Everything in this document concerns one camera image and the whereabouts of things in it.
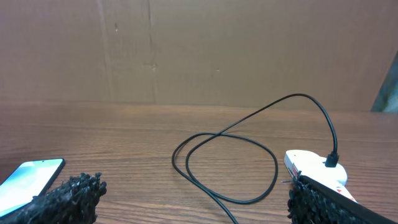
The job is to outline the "Samsung Galaxy smartphone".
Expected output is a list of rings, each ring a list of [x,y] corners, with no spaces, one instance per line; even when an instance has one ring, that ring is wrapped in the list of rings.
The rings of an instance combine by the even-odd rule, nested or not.
[[[46,193],[64,165],[63,158],[23,162],[1,184],[1,218]]]

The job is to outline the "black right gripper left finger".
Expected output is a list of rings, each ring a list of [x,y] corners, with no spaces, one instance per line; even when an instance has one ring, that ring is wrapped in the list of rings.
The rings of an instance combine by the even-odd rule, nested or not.
[[[1,224],[93,224],[96,206],[107,192],[101,175],[71,176],[61,186],[33,197],[27,205],[1,218]]]

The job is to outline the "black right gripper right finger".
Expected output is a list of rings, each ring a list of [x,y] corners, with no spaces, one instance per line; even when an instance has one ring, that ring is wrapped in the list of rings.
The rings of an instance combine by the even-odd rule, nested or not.
[[[293,178],[289,197],[293,224],[397,224],[305,175]]]

